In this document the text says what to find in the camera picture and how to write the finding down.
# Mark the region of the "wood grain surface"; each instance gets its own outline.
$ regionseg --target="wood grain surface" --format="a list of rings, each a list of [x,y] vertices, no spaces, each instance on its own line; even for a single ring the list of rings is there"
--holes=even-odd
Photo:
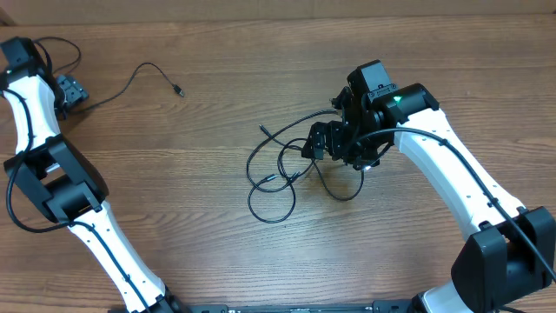
[[[30,26],[550,14],[556,0],[0,0],[0,7],[9,25]]]
[[[138,253],[186,303],[367,303],[412,297],[449,279],[461,234],[425,177],[395,149],[351,202],[332,200],[312,171],[295,185],[298,204],[286,222],[267,225],[248,212],[245,162],[265,137],[259,123],[278,130],[329,108],[348,73],[376,58],[400,86],[427,86],[503,187],[529,208],[545,205],[556,215],[554,16],[0,29],[2,40],[47,35],[83,50],[74,75],[89,90],[88,103],[115,94],[146,61],[186,90],[178,97],[144,68],[115,101],[61,123],[106,179]],[[67,45],[45,45],[55,66],[75,57]],[[281,138],[305,137],[310,124]],[[3,102],[0,157],[11,157],[15,144]],[[278,151],[270,144],[254,160],[255,178],[277,172]],[[333,190],[354,191],[357,172],[322,163]],[[307,160],[292,152],[286,164],[293,172]],[[291,200],[286,191],[257,193],[253,203],[277,217]],[[19,191],[14,205],[26,223],[47,225]],[[92,313],[122,304],[67,230],[25,233],[2,213],[0,233],[0,311]],[[513,305],[554,312],[556,288]]]

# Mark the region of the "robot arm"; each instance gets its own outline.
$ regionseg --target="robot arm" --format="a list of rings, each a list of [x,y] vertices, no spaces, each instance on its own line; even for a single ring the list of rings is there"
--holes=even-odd
[[[550,285],[549,270],[499,210],[552,268],[556,226],[550,213],[543,207],[528,211],[488,175],[424,86],[398,90],[378,60],[360,66],[347,80],[349,87],[332,100],[342,122],[315,123],[301,155],[322,159],[326,150],[333,160],[364,170],[379,164],[382,144],[394,143],[424,173],[454,215],[466,244],[452,267],[452,281],[416,297],[420,310],[489,312]],[[459,151],[486,190],[446,143]]]
[[[162,280],[147,268],[118,226],[110,204],[108,188],[96,169],[60,134],[55,107],[65,98],[52,74],[46,70],[33,43],[14,38],[2,43],[10,64],[2,74],[3,90],[21,96],[30,113],[34,134],[31,150],[16,184],[33,204],[54,223],[66,223],[104,267],[126,304],[128,312],[181,312]],[[17,156],[6,161],[11,174],[17,159],[29,143],[23,103],[4,92],[10,102],[17,127]],[[43,185],[51,171],[64,174]]]
[[[32,42],[14,38],[2,43],[2,48],[10,67],[0,76],[0,83],[3,90],[10,89],[25,99],[35,134],[32,149],[17,169],[17,186],[47,219],[68,225],[89,247],[120,290],[128,312],[195,312],[194,307],[184,309],[162,280],[142,262],[116,223],[106,201],[109,192],[102,177],[60,134],[54,112],[67,97],[46,70]],[[467,241],[452,268],[453,280],[416,297],[415,302],[420,305],[412,305],[407,312],[487,312],[547,287],[551,281],[542,267],[524,251],[504,218],[445,147],[406,132],[361,141],[355,147],[351,146],[352,138],[396,127],[426,130],[445,137],[464,155],[480,179],[492,186],[502,207],[534,238],[552,264],[555,228],[546,209],[526,211],[518,199],[504,191],[453,133],[438,103],[424,87],[413,85],[397,90],[378,61],[361,66],[348,81],[350,88],[344,89],[333,102],[334,107],[342,109],[344,121],[313,125],[302,155],[322,158],[326,145],[333,158],[342,158],[359,170],[378,164],[376,149],[383,143],[395,143],[439,192]],[[21,152],[28,144],[29,126],[23,104],[9,93],[4,96],[14,111],[17,152]],[[4,163],[9,175],[21,155]],[[41,180],[56,168],[61,168],[64,175],[43,185]],[[387,311],[384,309],[387,302],[375,302],[373,307]],[[204,311],[203,308],[197,307],[199,311]]]
[[[434,133],[446,138],[473,166],[480,179],[500,201],[502,208],[511,217],[516,217],[523,203],[505,191],[480,166],[465,145],[455,135],[441,109],[425,109],[407,117],[408,121],[398,123],[398,128],[412,128]],[[427,177],[434,189],[455,217],[460,226],[463,240],[480,231],[480,225],[503,223],[502,215],[489,203],[483,191],[469,175],[461,161],[438,142],[417,134],[398,132],[394,135],[395,145]]]

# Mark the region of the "white arm link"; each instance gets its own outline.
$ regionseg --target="white arm link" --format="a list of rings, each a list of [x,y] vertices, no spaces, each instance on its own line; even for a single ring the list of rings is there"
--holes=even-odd
[[[423,304],[427,313],[473,313],[461,300],[452,280],[425,292]]]
[[[22,77],[11,83],[10,90],[18,93],[29,108],[31,126],[33,127],[32,149],[44,144],[46,138],[54,137],[60,133],[58,121],[54,114],[54,93],[50,86],[40,76]],[[6,99],[10,102],[14,112],[14,120],[17,127],[16,154],[25,150],[29,142],[27,117],[23,105],[19,103],[16,96],[4,92]]]
[[[409,116],[409,121],[398,124],[399,128],[408,127],[425,130],[446,138],[471,164],[480,179],[500,205],[511,216],[519,213],[517,208],[524,206],[516,197],[500,187],[480,166],[479,162],[455,135],[442,110],[423,110]],[[463,239],[479,231],[479,225],[489,222],[492,225],[504,222],[504,217],[489,204],[479,185],[452,151],[431,138],[409,132],[396,132],[394,141],[400,152],[411,159],[425,174],[460,226]]]
[[[105,201],[101,206],[103,209],[99,212],[90,210],[78,217],[76,221],[86,223],[95,228],[103,241],[108,245],[117,262],[120,263],[123,270],[129,275],[129,278],[137,287],[147,305],[155,304],[156,297],[164,296],[166,291],[162,279],[153,274],[137,255],[128,238],[120,230],[110,204]],[[131,289],[131,286],[125,282],[124,277],[122,277],[122,274],[114,265],[106,249],[100,244],[96,236],[81,225],[69,227],[69,230],[79,237],[96,256],[98,262],[106,270],[110,278],[112,278],[118,290],[120,290],[128,311],[133,312],[137,310],[138,312],[143,312],[145,307],[142,305],[139,297]]]

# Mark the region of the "black cable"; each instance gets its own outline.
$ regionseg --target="black cable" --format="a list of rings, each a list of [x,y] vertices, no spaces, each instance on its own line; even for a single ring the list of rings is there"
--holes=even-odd
[[[338,114],[336,112],[336,110],[320,110],[318,112],[315,112],[313,114],[309,114],[306,117],[302,117],[301,119],[291,123],[290,125],[282,128],[281,130],[278,130],[277,132],[274,133],[274,135],[270,136],[269,138],[263,140],[261,143],[259,143],[258,146],[256,146],[256,148],[251,152],[251,154],[249,155],[248,159],[247,159],[247,166],[246,166],[246,174],[247,174],[247,179],[251,182],[251,184],[253,186],[256,186],[256,189],[262,192],[277,192],[277,191],[281,191],[284,190],[288,187],[288,183],[286,183],[284,186],[280,187],[279,189],[275,189],[275,190],[268,190],[268,189],[264,189],[260,186],[258,186],[257,182],[255,182],[253,180],[253,178],[251,177],[251,173],[249,172],[249,165],[251,164],[251,161],[253,160],[253,158],[256,156],[256,154],[261,150],[262,147],[264,147],[267,143],[269,143],[272,139],[276,138],[278,135],[280,135],[282,132],[296,126],[298,123],[301,123],[303,121],[308,120],[309,118],[313,118],[313,117],[317,117],[320,115],[326,115],[326,114]]]
[[[103,104],[105,104],[105,103],[107,103],[107,102],[110,102],[110,101],[116,99],[117,97],[119,97],[119,96],[131,85],[131,82],[133,81],[133,79],[134,79],[134,78],[136,77],[136,75],[137,75],[137,71],[139,71],[139,69],[141,69],[141,67],[144,66],[144,65],[152,65],[152,66],[154,66],[158,71],[160,71],[160,73],[162,74],[162,76],[168,81],[168,83],[172,86],[172,88],[174,88],[175,93],[178,94],[178,95],[180,95],[181,97],[185,97],[185,94],[184,94],[182,88],[180,88],[180,86],[178,86],[177,84],[172,83],[172,81],[166,76],[166,74],[164,74],[164,72],[163,72],[158,66],[156,66],[156,64],[151,63],[151,62],[143,62],[143,63],[139,64],[139,66],[136,67],[136,69],[133,71],[133,74],[132,74],[131,77],[129,78],[128,83],[126,83],[126,85],[123,87],[123,89],[122,89],[120,92],[116,93],[116,94],[115,94],[114,96],[112,96],[112,97],[109,97],[108,99],[102,100],[101,102],[98,102],[98,103],[95,103],[95,104],[91,104],[90,106],[88,106],[88,107],[86,107],[86,108],[84,108],[84,109],[81,109],[81,110],[70,110],[69,113],[70,113],[70,114],[85,113],[85,112],[87,112],[87,111],[96,109],[96,108],[99,107],[100,105],[103,105]]]
[[[11,173],[10,173],[10,179],[8,181],[8,187],[6,188],[6,208],[8,210],[8,215],[10,216],[11,220],[13,221],[13,223],[17,227],[21,228],[22,230],[26,230],[28,232],[35,233],[35,234],[46,233],[46,232],[50,232],[50,231],[53,231],[53,230],[60,230],[60,229],[65,228],[65,227],[74,227],[75,225],[81,225],[81,226],[85,227],[88,231],[92,232],[95,235],[96,239],[98,239],[99,243],[106,250],[106,253],[109,255],[112,262],[114,262],[114,265],[120,271],[120,274],[122,275],[122,277],[124,278],[126,283],[129,284],[131,289],[136,293],[136,295],[139,298],[139,300],[141,301],[141,303],[145,306],[145,310],[148,313],[150,313],[150,309],[149,309],[149,306],[147,305],[147,302],[145,301],[145,299],[143,298],[143,296],[141,295],[141,293],[139,292],[137,287],[131,281],[130,276],[125,273],[125,271],[123,270],[120,263],[117,262],[116,257],[114,256],[114,254],[112,254],[112,251],[109,249],[108,245],[104,242],[104,240],[101,238],[101,236],[98,234],[98,232],[94,229],[94,227],[92,227],[92,226],[90,226],[86,223],[83,223],[83,222],[74,221],[74,222],[68,222],[68,223],[59,223],[57,225],[50,226],[50,227],[47,227],[47,228],[44,228],[44,229],[34,229],[34,228],[31,228],[31,227],[21,223],[21,221],[17,218],[17,216],[16,216],[16,214],[13,210],[12,204],[11,204],[11,195],[13,193],[13,188],[14,188],[14,183],[16,181],[17,172],[19,171],[19,169],[23,165],[23,162],[25,161],[25,157],[29,154],[29,151],[33,147],[34,135],[33,135],[33,126],[31,124],[31,117],[30,117],[29,107],[27,106],[27,103],[25,102],[25,99],[23,99],[23,97],[20,94],[18,94],[17,92],[15,92],[13,90],[8,90],[7,89],[7,90],[4,90],[3,92],[10,93],[11,95],[14,95],[15,97],[17,97],[17,99],[19,100],[19,102],[23,106],[23,110],[25,111],[25,119],[27,121],[27,134],[28,134],[27,146],[25,147],[25,150],[18,153],[18,159],[16,161],[16,165],[14,166],[13,171],[11,171]]]
[[[44,57],[46,57],[46,68],[48,69],[49,72],[52,72],[52,59],[50,58],[49,52],[46,50],[46,48],[44,48],[42,43],[35,42],[35,44],[43,50]]]
[[[510,313],[526,313],[525,311],[517,310],[517,309],[514,309],[514,308],[507,307],[507,306],[501,306],[500,311],[505,311],[505,312],[510,312]]]
[[[535,247],[535,245],[531,241],[531,239],[529,239],[529,237],[523,232],[523,230],[518,226],[518,224],[515,223],[515,221],[512,219],[512,217],[509,216],[504,211],[504,209],[502,208],[502,206],[499,203],[499,200],[496,197],[493,196],[493,194],[490,192],[490,190],[486,187],[486,185],[480,179],[479,175],[477,174],[475,169],[471,166],[471,164],[463,157],[463,155],[461,155],[461,153],[455,147],[452,146],[452,144],[450,144],[448,142],[448,140],[446,138],[439,137],[439,136],[437,136],[433,133],[429,133],[429,132],[424,131],[424,130],[417,130],[417,129],[411,129],[411,128],[396,128],[396,129],[377,130],[375,132],[363,135],[363,136],[357,138],[357,140],[355,140],[351,144],[349,144],[349,147],[351,147],[353,144],[356,144],[356,143],[358,143],[358,142],[360,142],[361,140],[364,140],[364,139],[370,139],[372,137],[378,137],[378,136],[385,135],[385,134],[392,134],[392,133],[395,133],[395,132],[410,132],[410,133],[422,135],[424,137],[432,138],[432,139],[436,140],[437,142],[439,142],[440,145],[446,146],[452,153],[454,153],[455,156],[463,164],[463,166],[467,169],[467,171],[469,172],[471,177],[474,179],[474,181],[479,185],[480,189],[483,191],[483,193],[485,194],[488,201],[494,206],[494,208],[496,208],[496,210],[504,217],[504,219],[507,220],[507,222],[513,228],[513,230],[515,230],[517,232],[517,234],[521,238],[521,240],[523,240],[523,242],[531,250],[531,252],[539,259],[539,261],[542,263],[543,267],[548,271],[548,274],[551,276],[552,280],[554,282],[556,282],[556,273],[554,273],[554,270],[553,270],[552,266],[550,264],[548,264],[546,259],[540,254],[537,247]]]
[[[72,67],[71,69],[69,69],[66,74],[71,73],[73,70],[75,70],[77,68],[77,66],[79,66],[79,63],[81,62],[81,49],[79,49],[79,46],[77,46],[75,43],[72,43],[70,40],[65,39],[65,38],[61,38],[61,37],[53,37],[53,36],[48,36],[48,37],[40,37],[38,39],[35,39],[33,42],[36,43],[39,47],[42,47],[44,50],[45,55],[48,54],[46,52],[46,49],[40,44],[42,41],[44,40],[55,40],[55,41],[60,41],[60,42],[64,42],[64,43],[69,43],[71,44],[74,48],[76,48],[77,50],[77,58],[71,62],[71,63],[67,63],[64,66],[60,66],[58,68],[56,68],[55,70],[52,70],[52,66],[50,66],[49,71],[52,72],[52,74],[56,74],[59,70],[63,70],[67,67],[70,67],[71,65],[75,65],[74,67]]]
[[[352,196],[345,196],[345,197],[344,196],[337,196],[332,192],[332,190],[330,190],[330,188],[326,184],[324,176],[322,175],[321,169],[318,167],[318,165],[316,163],[316,160],[314,160],[314,159],[311,159],[311,163],[309,164],[309,166],[303,172],[298,171],[298,172],[294,173],[292,176],[289,176],[288,173],[286,172],[286,169],[285,169],[284,163],[283,163],[283,157],[284,157],[285,151],[287,149],[300,151],[301,147],[298,146],[298,145],[294,145],[293,143],[297,142],[297,141],[307,141],[307,139],[306,138],[296,138],[296,139],[290,140],[288,143],[283,143],[280,140],[276,139],[276,137],[278,135],[280,135],[283,131],[293,127],[294,125],[296,125],[296,124],[298,124],[302,121],[305,121],[305,120],[307,120],[311,117],[316,117],[316,116],[323,115],[323,114],[337,114],[337,111],[336,110],[322,110],[322,111],[316,112],[314,114],[308,115],[308,116],[303,117],[302,119],[300,119],[298,121],[295,121],[295,122],[291,123],[290,125],[284,127],[283,129],[278,130],[274,135],[272,135],[263,125],[259,125],[259,128],[261,129],[261,131],[265,135],[267,135],[268,138],[266,140],[264,140],[262,143],[260,143],[253,150],[253,152],[251,153],[251,155],[249,156],[248,161],[247,161],[247,176],[248,176],[249,181],[253,185],[253,188],[251,189],[251,191],[249,192],[249,195],[248,195],[248,208],[249,208],[249,211],[251,212],[251,214],[253,214],[253,216],[256,219],[258,219],[259,221],[264,222],[264,223],[279,223],[279,222],[285,221],[291,215],[291,213],[293,212],[293,210],[295,208],[295,201],[296,201],[295,189],[293,187],[293,183],[294,183],[295,180],[297,180],[297,178],[307,174],[307,172],[312,167],[316,168],[317,173],[319,175],[319,178],[321,179],[322,186],[324,187],[326,192],[333,199],[338,200],[338,201],[349,201],[349,200],[352,200],[353,198],[355,198],[361,192],[361,189],[363,188],[363,184],[365,182],[365,171],[364,170],[361,170],[361,183],[360,183],[359,188],[357,189],[357,191]],[[273,174],[273,175],[266,176],[261,181],[256,183],[251,179],[250,173],[249,173],[249,165],[250,165],[252,159],[255,157],[256,153],[261,149],[261,147],[264,146],[265,144],[269,143],[270,141],[274,141],[274,142],[276,142],[276,143],[278,143],[279,145],[282,146],[282,149],[281,149],[280,153],[278,154],[278,159],[277,159],[276,162],[277,162],[278,172],[280,173],[280,176],[286,180],[286,183],[284,185],[282,185],[280,188],[273,189],[273,190],[262,188],[261,185],[276,179],[278,177],[277,175]],[[386,151],[390,147],[391,147],[391,144],[387,145],[383,149],[383,151],[379,154],[379,156],[378,156],[378,158],[375,162],[377,162],[378,159],[380,157],[382,157],[384,155],[384,153],[386,153]],[[255,214],[255,212],[254,212],[254,210],[251,206],[251,196],[253,196],[253,193],[255,192],[255,190],[259,190],[259,191],[262,191],[262,192],[268,192],[269,193],[269,192],[282,191],[282,190],[285,190],[287,187],[289,187],[292,190],[292,195],[293,195],[294,201],[292,203],[292,206],[291,206],[289,212],[286,214],[286,216],[284,216],[284,217],[282,217],[278,220],[267,220],[267,219],[261,218],[261,217],[259,217],[258,215]]]

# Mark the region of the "cable connector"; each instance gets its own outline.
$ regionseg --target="cable connector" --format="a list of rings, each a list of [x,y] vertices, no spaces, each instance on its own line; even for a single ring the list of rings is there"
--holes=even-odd
[[[174,87],[174,91],[176,94],[180,95],[180,97],[185,97],[185,92],[183,92],[183,90],[180,88],[180,86],[178,86],[177,84],[173,84]]]
[[[289,183],[294,183],[299,177],[301,177],[301,172],[298,170],[288,179]]]
[[[277,177],[278,176],[276,174],[271,174],[271,175],[268,175],[268,176],[264,177],[264,181],[265,182],[270,182],[270,181],[275,180]]]
[[[259,124],[259,128],[261,129],[261,131],[267,135],[268,137],[271,137],[272,135],[270,135],[270,132],[266,129],[266,127],[262,126],[262,124]]]

